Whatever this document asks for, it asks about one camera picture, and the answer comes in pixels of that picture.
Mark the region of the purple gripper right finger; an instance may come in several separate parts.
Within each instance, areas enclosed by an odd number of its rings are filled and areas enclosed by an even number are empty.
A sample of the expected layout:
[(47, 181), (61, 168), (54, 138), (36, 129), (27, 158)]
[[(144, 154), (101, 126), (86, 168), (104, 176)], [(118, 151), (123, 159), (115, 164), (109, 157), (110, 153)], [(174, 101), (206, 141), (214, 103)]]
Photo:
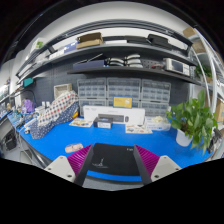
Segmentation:
[(158, 156), (138, 145), (134, 146), (133, 155), (144, 185), (181, 170), (167, 155)]

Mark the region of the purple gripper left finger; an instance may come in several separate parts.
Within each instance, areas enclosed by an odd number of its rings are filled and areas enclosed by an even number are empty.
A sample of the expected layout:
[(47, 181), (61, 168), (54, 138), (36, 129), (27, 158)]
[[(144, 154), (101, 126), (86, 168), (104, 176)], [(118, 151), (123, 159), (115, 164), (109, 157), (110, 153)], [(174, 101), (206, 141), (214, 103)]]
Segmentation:
[(82, 186), (93, 154), (93, 146), (88, 145), (68, 157), (59, 156), (45, 168), (45, 171)]

